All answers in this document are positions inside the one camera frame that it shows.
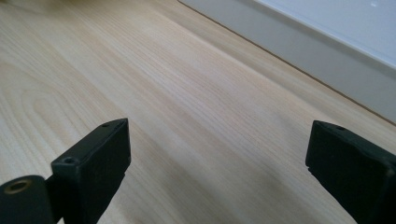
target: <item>black bracket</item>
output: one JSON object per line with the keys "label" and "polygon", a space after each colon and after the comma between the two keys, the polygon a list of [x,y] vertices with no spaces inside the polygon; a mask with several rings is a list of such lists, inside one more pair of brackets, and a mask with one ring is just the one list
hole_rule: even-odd
{"label": "black bracket", "polygon": [[0,223],[97,223],[130,163],[128,119],[104,123],[53,161],[47,180],[28,175],[2,185]]}
{"label": "black bracket", "polygon": [[305,164],[358,223],[396,223],[396,156],[355,133],[314,121]]}

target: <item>screw hole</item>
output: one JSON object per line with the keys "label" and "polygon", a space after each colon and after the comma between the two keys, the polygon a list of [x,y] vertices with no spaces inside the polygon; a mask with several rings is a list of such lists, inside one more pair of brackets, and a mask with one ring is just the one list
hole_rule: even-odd
{"label": "screw hole", "polygon": [[74,159],[73,157],[67,157],[64,159],[64,163],[67,163],[67,164],[74,164],[76,162],[77,162],[77,160]]}
{"label": "screw hole", "polygon": [[22,179],[22,180],[16,181],[16,182],[8,185],[4,189],[4,193],[6,193],[6,194],[16,194],[16,193],[19,193],[19,192],[22,192],[22,191],[28,189],[31,184],[32,184],[32,180],[30,180],[30,179]]}

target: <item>white object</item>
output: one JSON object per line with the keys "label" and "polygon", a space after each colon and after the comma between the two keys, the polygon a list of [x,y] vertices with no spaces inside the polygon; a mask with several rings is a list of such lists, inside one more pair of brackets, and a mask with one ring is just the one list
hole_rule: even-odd
{"label": "white object", "polygon": [[396,1],[180,1],[396,122]]}

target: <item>wooden table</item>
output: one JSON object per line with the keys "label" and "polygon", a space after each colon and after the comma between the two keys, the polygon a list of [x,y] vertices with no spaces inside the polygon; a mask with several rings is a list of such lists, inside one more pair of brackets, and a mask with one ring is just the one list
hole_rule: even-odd
{"label": "wooden table", "polygon": [[0,3],[2,183],[120,118],[100,223],[354,223],[304,165],[312,121],[396,153],[394,124],[176,0]]}

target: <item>wood grain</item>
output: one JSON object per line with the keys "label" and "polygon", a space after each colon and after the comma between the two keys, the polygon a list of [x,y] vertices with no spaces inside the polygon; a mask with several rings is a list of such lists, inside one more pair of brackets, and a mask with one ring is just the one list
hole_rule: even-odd
{"label": "wood grain", "polygon": [[393,124],[175,0],[40,3],[0,3],[2,183],[128,118],[100,223],[354,223],[304,165],[312,121],[396,153]]}

